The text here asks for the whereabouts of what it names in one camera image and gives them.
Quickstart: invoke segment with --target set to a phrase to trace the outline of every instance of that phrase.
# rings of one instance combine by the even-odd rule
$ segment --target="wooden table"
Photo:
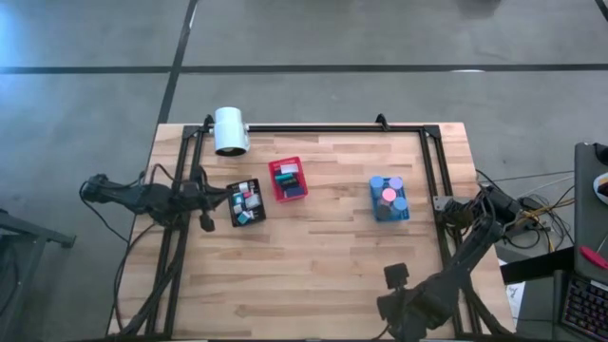
[[[465,127],[440,126],[454,194],[474,196],[478,188]],[[182,127],[159,126],[150,165],[175,171]],[[216,232],[205,233],[198,214],[192,216],[174,338],[372,338],[385,327],[375,306],[376,297],[388,293],[385,266],[406,262],[411,286],[442,269],[416,134],[255,133],[251,150],[238,158],[216,156],[213,138],[205,137],[201,163],[209,183],[222,187],[258,178],[267,219],[233,228],[224,202],[212,215]],[[303,162],[309,195],[277,203],[268,162],[291,156]],[[434,153],[432,158],[439,170]],[[373,175],[403,177],[410,221],[374,220],[368,186]],[[441,184],[438,172],[435,176]],[[160,172],[156,181],[170,184]],[[150,222],[137,218],[133,236]],[[161,229],[146,235],[127,261],[120,289],[125,320],[151,291],[161,236]],[[472,279],[488,309],[513,330],[493,248]],[[116,328],[112,321],[110,332]],[[451,324],[428,332],[432,338],[452,336]]]

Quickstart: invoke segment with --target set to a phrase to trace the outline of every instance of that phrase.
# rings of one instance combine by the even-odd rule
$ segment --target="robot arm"
[[[165,226],[174,222],[181,213],[201,210],[200,227],[206,232],[213,232],[215,224],[208,212],[215,210],[227,199],[229,191],[210,186],[206,178],[204,170],[199,166],[195,181],[182,182],[176,192],[157,183],[119,184],[101,174],[85,182],[81,196],[90,202],[118,203],[136,215],[149,214]]]
[[[419,341],[427,336],[427,329],[437,329],[451,318],[458,309],[459,289],[465,286],[471,271],[503,236],[505,227],[509,226],[509,222],[501,222],[507,219],[513,221],[519,217],[521,208],[510,202],[501,202],[498,197],[489,196],[486,191],[483,189],[481,196],[478,195],[466,204],[451,199],[442,209],[441,219],[454,224],[472,224],[471,233],[442,272],[431,275],[413,289],[406,289],[406,265],[385,268],[387,284],[394,292],[378,297],[377,307],[382,319],[388,323],[387,331],[397,341]],[[478,296],[474,295],[470,299],[491,333],[510,334]]]

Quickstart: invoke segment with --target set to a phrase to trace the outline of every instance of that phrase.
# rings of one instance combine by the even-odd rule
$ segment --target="green object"
[[[278,181],[277,183],[281,187],[287,187],[290,185],[298,185],[297,179],[295,179],[295,178],[289,179],[289,180]]]
[[[281,183],[282,181],[286,181],[286,180],[290,180],[294,177],[294,174],[285,174],[285,175],[278,175],[275,176],[275,181]]]

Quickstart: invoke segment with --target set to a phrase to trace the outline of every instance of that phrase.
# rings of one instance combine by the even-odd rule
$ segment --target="red plastic container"
[[[304,194],[299,196],[293,196],[290,198],[286,198],[283,194],[283,190],[275,181],[275,172],[280,171],[281,165],[285,164],[296,164],[297,165],[297,181],[300,183],[300,187],[304,189]],[[291,157],[280,161],[271,161],[268,163],[268,171],[270,172],[270,182],[273,184],[273,189],[275,189],[275,199],[278,202],[286,202],[289,200],[297,200],[302,199],[308,195],[308,187],[306,186],[306,179],[304,178],[304,169],[302,168],[302,162],[299,157]]]

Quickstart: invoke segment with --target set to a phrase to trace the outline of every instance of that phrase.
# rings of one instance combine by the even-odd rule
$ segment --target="gray floor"
[[[0,0],[0,67],[170,66],[187,3]],[[201,0],[183,63],[605,62],[608,23],[593,0]],[[130,181],[143,169],[167,80],[0,74],[0,207],[78,235],[74,249],[46,251],[19,340],[104,335],[124,244],[77,192],[95,173]],[[572,169],[574,143],[608,143],[607,83],[599,71],[181,75],[169,122],[224,105],[251,123],[465,122],[476,166],[501,179]],[[515,196],[562,177],[501,186]],[[571,184],[540,194],[556,200]],[[98,207],[129,234],[131,215]],[[550,305],[527,297],[524,309]]]

